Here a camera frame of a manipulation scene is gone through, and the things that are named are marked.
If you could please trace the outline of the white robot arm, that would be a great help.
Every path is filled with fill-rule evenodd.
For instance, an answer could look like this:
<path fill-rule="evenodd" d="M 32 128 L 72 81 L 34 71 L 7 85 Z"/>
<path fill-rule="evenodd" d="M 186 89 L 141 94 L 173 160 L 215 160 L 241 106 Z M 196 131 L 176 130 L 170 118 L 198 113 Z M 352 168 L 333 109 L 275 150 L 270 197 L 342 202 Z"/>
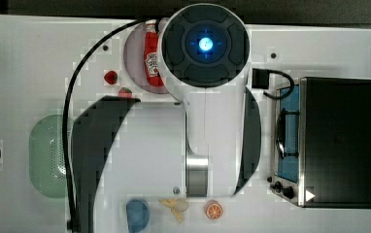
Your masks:
<path fill-rule="evenodd" d="M 162 28 L 153 63 L 162 100 L 104 96 L 73 125 L 78 233 L 141 231 L 151 201 L 233 196 L 256 169 L 261 123 L 243 21 L 219 5 L 187 6 Z"/>

